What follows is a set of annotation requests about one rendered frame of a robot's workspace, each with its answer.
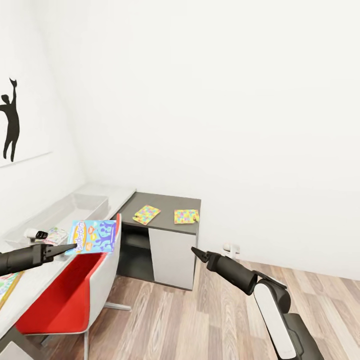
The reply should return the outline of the toy box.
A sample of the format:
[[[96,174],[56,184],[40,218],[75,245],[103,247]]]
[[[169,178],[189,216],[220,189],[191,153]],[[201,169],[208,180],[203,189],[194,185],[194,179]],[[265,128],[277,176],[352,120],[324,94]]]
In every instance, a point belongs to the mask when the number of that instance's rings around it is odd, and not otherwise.
[[[108,196],[70,193],[49,208],[35,215],[33,219],[5,236],[3,240],[16,250],[28,248],[28,238],[23,237],[27,228],[44,232],[53,227],[70,231],[72,221],[104,220],[109,214]],[[58,246],[67,245],[67,235]],[[66,261],[70,256],[64,253],[54,256],[57,261]]]

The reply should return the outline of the jigsaw puzzle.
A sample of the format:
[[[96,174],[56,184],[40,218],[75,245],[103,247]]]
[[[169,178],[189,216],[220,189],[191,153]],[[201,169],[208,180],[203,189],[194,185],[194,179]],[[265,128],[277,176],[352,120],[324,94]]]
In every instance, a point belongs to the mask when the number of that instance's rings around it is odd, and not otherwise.
[[[160,213],[159,209],[147,205],[135,214],[136,217],[134,218],[134,220],[139,223],[142,223],[143,225],[147,225],[159,213]]]
[[[200,221],[198,210],[175,210],[174,221],[176,224],[193,224],[194,220]]]

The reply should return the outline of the board game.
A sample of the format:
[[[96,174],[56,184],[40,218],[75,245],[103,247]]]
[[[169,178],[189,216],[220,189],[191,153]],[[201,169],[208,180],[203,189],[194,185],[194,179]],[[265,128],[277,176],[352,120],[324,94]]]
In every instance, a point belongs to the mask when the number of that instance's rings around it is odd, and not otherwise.
[[[114,252],[117,220],[72,220],[67,245],[77,247],[64,254]]]
[[[15,289],[25,271],[0,276],[0,309]]]
[[[57,227],[53,227],[47,232],[48,232],[47,238],[45,240],[42,239],[41,241],[43,241],[45,244],[54,245],[54,246],[58,246],[58,244],[62,240],[64,240],[64,238],[70,233],[67,230],[60,229]]]

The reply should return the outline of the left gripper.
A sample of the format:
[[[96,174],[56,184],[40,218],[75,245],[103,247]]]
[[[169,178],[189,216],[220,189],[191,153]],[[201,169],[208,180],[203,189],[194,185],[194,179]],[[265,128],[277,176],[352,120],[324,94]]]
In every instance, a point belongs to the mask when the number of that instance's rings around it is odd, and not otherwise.
[[[52,262],[55,260],[55,256],[76,247],[77,244],[53,245],[41,243],[11,251],[7,259],[8,272],[14,274]]]

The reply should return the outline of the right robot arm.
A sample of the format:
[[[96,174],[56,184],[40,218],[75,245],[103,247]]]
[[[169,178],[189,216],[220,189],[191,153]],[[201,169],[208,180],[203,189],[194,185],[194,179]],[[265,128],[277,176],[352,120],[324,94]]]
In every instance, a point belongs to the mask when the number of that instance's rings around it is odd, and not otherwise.
[[[257,270],[249,270],[233,260],[241,248],[235,243],[222,245],[225,252],[206,252],[192,246],[191,250],[207,269],[241,289],[254,295],[260,309],[277,360],[325,360],[318,345],[298,313],[289,313],[291,297],[281,281]],[[261,277],[258,280],[258,276]]]

